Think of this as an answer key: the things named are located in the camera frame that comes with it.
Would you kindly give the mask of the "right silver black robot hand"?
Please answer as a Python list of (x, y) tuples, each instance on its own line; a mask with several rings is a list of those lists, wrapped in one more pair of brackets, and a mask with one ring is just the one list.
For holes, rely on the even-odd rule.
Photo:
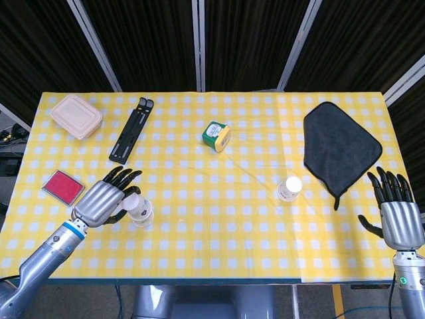
[(377, 167), (378, 176), (368, 172), (377, 200), (381, 226), (372, 225), (364, 215), (358, 215), (361, 225), (382, 238), (396, 251), (412, 251), (424, 246), (424, 226), (419, 206), (414, 201), (410, 184), (401, 174)]

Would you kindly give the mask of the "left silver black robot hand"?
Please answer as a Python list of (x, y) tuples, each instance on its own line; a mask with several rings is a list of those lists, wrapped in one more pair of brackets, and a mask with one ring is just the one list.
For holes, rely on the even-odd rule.
[(88, 228), (117, 223), (127, 213), (124, 201), (141, 193), (138, 186), (131, 184), (141, 174), (141, 170), (115, 167), (84, 194), (74, 206), (70, 220)]

